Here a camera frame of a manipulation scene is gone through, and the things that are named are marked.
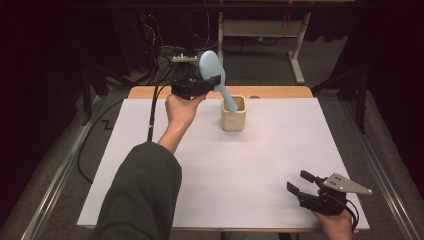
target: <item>metal rail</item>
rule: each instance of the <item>metal rail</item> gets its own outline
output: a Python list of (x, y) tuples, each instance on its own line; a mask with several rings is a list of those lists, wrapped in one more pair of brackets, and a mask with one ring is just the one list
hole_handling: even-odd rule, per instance
[(63, 188), (65, 187), (68, 177), (72, 171), (72, 168), (75, 166), (78, 157), (78, 152), (81, 149), (81, 145), (84, 139), (87, 137), (90, 128), (93, 127), (93, 120), (95, 120), (95, 117), (98, 116), (104, 101), (104, 99), (100, 99), (98, 96), (94, 99), (93, 106), (95, 108), (95, 111), (92, 115), (92, 118), (81, 129), (74, 146), (68, 153), (66, 159), (59, 166), (59, 169), (57, 170), (52, 182), (50, 183), (50, 186), (47, 189), (43, 200), (38, 206), (21, 240), (36, 240), (40, 238), (43, 229), (50, 217), (50, 214), (52, 213), (53, 208), (56, 205), (60, 194), (62, 193)]
[(370, 142), (365, 134), (362, 134), (360, 130), (356, 127), (355, 114), (353, 113), (348, 102), (342, 102), (343, 109), (345, 110), (351, 124), (355, 128), (356, 134), (362, 142), (364, 150), (368, 156), (368, 164), (370, 166), (371, 172), (377, 180), (378, 185), (381, 188), (381, 191), (386, 199), (387, 205), (392, 211), (392, 214), (398, 223), (400, 230), (402, 231), (405, 239), (407, 240), (420, 240), (421, 237), (417, 232), (409, 214), (405, 209), (405, 204), (402, 199), (399, 197), (396, 192), (393, 184), (390, 181), (390, 178), (387, 176), (384, 171), (383, 165), (381, 164), (381, 159), (374, 152), (371, 147)]
[(322, 2), (300, 2), (300, 3), (206, 3), (206, 4), (77, 4), (70, 1), (64, 3), (75, 10), (94, 12), (116, 12), (116, 11), (199, 11), (199, 12), (245, 12), (245, 11), (282, 11), (310, 12), (317, 10), (381, 10), (394, 7), (389, 3), (322, 3)]

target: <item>white paper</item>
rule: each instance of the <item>white paper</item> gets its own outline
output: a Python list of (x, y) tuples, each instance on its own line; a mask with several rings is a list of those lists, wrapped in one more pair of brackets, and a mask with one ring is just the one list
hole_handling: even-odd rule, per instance
[[(317, 99), (248, 99), (244, 130), (221, 129), (221, 100), (208, 99), (175, 154), (183, 180), (175, 228), (315, 229), (320, 223), (286, 190), (287, 182), (316, 195), (318, 187), (300, 177), (306, 170), (328, 177), (349, 175)], [(112, 136), (81, 212), (78, 225), (94, 226), (104, 196), (129, 151), (147, 139), (151, 100), (124, 101)], [(158, 100), (153, 141), (167, 126)], [(368, 229), (355, 194), (358, 229)]]

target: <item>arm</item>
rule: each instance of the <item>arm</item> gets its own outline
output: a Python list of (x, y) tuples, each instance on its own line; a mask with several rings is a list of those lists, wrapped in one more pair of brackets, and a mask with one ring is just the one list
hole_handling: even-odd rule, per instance
[(90, 239), (168, 239), (181, 186), (174, 157), (205, 95), (166, 101), (168, 128), (158, 144), (135, 146), (118, 169)]
[(322, 230), (329, 240), (351, 240), (352, 239), (352, 216), (344, 210), (339, 216), (325, 216), (312, 211), (321, 221)]

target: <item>wooden table edge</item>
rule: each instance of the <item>wooden table edge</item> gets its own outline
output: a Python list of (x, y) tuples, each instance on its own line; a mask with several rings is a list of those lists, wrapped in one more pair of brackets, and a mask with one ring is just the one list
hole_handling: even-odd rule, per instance
[[(245, 98), (313, 98), (311, 89), (305, 86), (226, 86), (231, 95), (242, 95)], [(129, 99), (152, 98), (153, 86), (139, 86), (130, 90)], [(171, 87), (166, 86), (159, 98), (171, 94)], [(207, 98), (220, 99), (220, 92), (209, 92)]]

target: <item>hand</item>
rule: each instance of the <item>hand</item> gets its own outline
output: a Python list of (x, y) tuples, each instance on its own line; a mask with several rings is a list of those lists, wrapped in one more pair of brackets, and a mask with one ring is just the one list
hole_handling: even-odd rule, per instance
[(195, 96), (191, 100), (180, 98), (174, 94), (169, 95), (165, 102), (169, 127), (182, 129), (185, 132), (196, 116), (197, 107), (205, 99), (206, 94)]
[(175, 153), (178, 144), (196, 116), (197, 107), (205, 99), (206, 94), (196, 96), (191, 100), (182, 99), (174, 94), (169, 95), (165, 102), (168, 128), (158, 144), (164, 146), (171, 153)]
[(352, 239), (352, 216), (347, 210), (339, 216), (325, 216), (312, 211), (321, 221), (322, 230), (329, 240), (351, 240)]

